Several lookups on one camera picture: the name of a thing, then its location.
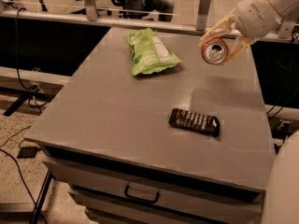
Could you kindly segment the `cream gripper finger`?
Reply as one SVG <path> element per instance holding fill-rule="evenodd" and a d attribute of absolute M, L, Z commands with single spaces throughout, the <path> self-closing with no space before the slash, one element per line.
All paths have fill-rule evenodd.
<path fill-rule="evenodd" d="M 233 24 L 235 23 L 235 11 L 232 9 L 227 16 L 221 19 L 217 24 L 215 24 L 210 30 L 208 30 L 199 40 L 199 44 L 204 43 L 223 35 L 228 35 L 231 33 Z"/>
<path fill-rule="evenodd" d="M 228 63 L 231 60 L 239 56 L 245 49 L 254 43 L 253 38 L 248 38 L 243 35 L 238 35 L 233 45 L 229 48 L 229 51 L 224 59 L 224 63 Z"/>

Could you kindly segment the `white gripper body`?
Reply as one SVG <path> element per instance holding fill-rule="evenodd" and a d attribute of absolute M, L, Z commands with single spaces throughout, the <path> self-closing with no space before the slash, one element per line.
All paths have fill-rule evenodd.
<path fill-rule="evenodd" d="M 248 39 L 257 39 L 275 31 L 281 16 L 268 0 L 242 0 L 235 8 L 235 28 Z"/>

